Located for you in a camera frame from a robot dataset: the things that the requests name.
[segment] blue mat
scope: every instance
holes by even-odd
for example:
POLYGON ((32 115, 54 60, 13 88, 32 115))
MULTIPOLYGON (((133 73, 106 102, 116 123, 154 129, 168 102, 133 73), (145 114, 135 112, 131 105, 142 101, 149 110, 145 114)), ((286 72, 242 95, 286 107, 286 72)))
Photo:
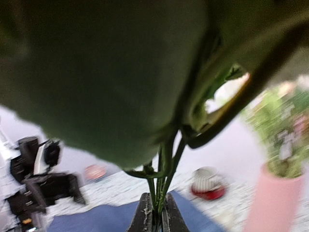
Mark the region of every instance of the blue mat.
MULTIPOLYGON (((171 192, 191 232, 225 232, 221 226, 198 211, 190 201, 171 192)), ((85 213, 58 216, 47 232, 126 232, 138 202, 114 207, 101 205, 85 213)))

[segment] cup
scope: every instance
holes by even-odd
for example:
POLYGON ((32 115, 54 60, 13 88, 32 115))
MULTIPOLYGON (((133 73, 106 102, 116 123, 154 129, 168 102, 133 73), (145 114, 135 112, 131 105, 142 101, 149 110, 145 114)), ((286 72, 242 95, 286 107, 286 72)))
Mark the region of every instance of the cup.
POLYGON ((222 186, 222 177, 214 167, 202 167, 194 171, 192 190, 203 193, 214 191, 222 186))

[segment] red base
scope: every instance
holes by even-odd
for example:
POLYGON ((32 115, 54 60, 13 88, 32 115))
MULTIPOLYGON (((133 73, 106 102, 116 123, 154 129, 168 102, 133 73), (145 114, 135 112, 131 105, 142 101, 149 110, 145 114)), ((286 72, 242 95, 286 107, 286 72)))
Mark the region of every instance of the red base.
POLYGON ((214 191, 207 191, 207 192, 197 192, 194 191, 192 186, 191 186, 191 192, 193 195, 203 198, 205 200, 216 200, 220 197, 223 197, 226 193, 226 187, 221 186, 220 188, 214 190, 214 191))

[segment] patterned tablecloth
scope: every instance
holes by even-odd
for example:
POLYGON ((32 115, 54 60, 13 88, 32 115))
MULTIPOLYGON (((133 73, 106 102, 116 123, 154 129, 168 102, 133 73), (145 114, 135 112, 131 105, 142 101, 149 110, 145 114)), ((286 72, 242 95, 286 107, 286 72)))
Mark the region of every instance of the patterned tablecloth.
MULTIPOLYGON (((229 232, 241 232, 248 216, 253 199, 254 187, 249 184, 232 181, 227 194, 221 199, 209 202, 194 197, 190 191, 191 173, 177 172, 171 183, 170 190, 176 189, 182 196, 204 214, 222 224, 229 232)), ((100 182, 81 188, 89 204, 80 206, 71 199, 61 199, 57 205, 51 206, 46 217, 50 224, 54 216, 85 212, 101 204, 122 205, 138 201, 141 194, 148 192, 147 182, 131 177, 124 172, 116 173, 100 182)), ((293 232, 309 232, 309 199, 303 198, 295 217, 293 232)))

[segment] vase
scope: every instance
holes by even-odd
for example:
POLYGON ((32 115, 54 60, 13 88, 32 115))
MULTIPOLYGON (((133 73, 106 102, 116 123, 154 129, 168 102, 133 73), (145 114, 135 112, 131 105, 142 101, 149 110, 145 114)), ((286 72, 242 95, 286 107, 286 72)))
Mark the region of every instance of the vase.
POLYGON ((243 232, 290 232, 304 183, 277 177, 264 164, 243 232))

